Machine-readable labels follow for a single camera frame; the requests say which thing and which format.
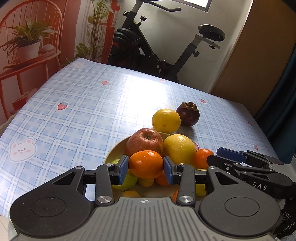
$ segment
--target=blue checkered tablecloth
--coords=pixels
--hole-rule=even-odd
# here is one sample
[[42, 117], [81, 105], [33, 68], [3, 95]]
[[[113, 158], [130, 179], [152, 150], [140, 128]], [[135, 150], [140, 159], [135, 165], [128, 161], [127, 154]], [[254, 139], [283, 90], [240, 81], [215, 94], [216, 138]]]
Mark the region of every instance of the blue checkered tablecloth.
[[[180, 128], [200, 148], [276, 154], [247, 109], [154, 76], [78, 59], [53, 75], [0, 138], [0, 214], [19, 196], [75, 167], [96, 169], [111, 148], [153, 114], [197, 104], [200, 119]], [[86, 197], [94, 198], [89, 185]]]

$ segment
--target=white bear face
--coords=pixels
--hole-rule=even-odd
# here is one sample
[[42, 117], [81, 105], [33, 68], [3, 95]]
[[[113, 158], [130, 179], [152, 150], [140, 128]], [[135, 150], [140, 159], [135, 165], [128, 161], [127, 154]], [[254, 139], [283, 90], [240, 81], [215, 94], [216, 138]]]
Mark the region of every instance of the white bear face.
[[36, 145], [33, 138], [27, 138], [24, 142], [13, 142], [10, 145], [9, 158], [12, 161], [25, 161], [31, 158], [36, 153]]

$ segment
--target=wooden panel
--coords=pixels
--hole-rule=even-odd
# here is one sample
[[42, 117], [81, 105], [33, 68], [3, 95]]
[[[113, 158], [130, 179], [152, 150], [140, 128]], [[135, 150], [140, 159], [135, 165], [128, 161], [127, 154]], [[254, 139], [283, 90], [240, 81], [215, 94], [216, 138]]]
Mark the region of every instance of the wooden panel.
[[279, 80], [296, 40], [296, 14], [282, 0], [254, 0], [211, 94], [255, 115]]

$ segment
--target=white flower pot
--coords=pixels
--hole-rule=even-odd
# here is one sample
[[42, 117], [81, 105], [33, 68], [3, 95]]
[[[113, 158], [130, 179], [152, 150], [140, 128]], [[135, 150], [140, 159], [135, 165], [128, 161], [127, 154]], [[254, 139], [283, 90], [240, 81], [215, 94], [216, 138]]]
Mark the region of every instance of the white flower pot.
[[20, 61], [24, 62], [28, 59], [32, 59], [38, 56], [40, 42], [21, 47], [17, 49], [17, 53], [20, 57]]

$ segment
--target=ribbed gray panel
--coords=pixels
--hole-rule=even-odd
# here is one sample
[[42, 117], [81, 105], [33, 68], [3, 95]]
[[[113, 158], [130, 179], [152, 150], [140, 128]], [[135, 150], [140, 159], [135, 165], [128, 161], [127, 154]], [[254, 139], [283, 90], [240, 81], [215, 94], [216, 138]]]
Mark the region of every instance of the ribbed gray panel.
[[[189, 207], [170, 198], [120, 198], [109, 207], [97, 208], [89, 221], [76, 231], [47, 241], [235, 241], [207, 228]], [[19, 235], [13, 241], [42, 241]], [[249, 239], [275, 241], [270, 235]]]

